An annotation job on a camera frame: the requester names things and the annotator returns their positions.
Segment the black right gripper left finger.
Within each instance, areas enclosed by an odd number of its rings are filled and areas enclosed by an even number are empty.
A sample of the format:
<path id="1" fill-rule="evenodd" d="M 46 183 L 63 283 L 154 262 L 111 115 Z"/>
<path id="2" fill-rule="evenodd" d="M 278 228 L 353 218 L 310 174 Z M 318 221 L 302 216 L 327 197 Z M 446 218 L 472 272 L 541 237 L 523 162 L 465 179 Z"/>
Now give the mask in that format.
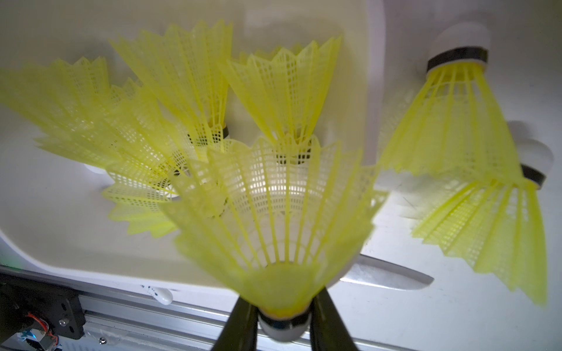
<path id="1" fill-rule="evenodd" d="M 239 297 L 211 351 L 256 351 L 258 309 Z"/>

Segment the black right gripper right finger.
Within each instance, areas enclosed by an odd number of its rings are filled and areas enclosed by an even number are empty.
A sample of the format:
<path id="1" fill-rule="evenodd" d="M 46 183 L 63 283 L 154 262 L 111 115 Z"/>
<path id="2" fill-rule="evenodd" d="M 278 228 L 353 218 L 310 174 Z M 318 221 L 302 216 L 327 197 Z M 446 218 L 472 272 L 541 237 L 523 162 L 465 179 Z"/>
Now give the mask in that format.
<path id="1" fill-rule="evenodd" d="M 322 289 L 311 304 L 310 344 L 312 351 L 358 351 L 328 290 Z"/>

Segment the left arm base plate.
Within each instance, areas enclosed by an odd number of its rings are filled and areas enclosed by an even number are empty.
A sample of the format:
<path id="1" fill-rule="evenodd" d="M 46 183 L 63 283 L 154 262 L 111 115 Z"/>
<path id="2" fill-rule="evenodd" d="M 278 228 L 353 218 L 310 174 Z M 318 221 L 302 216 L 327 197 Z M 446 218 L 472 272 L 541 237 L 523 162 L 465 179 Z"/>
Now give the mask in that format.
<path id="1" fill-rule="evenodd" d="M 60 350 L 79 340 L 86 318 L 79 293 L 45 282 L 1 274 L 1 343 L 18 338 L 23 350 Z"/>

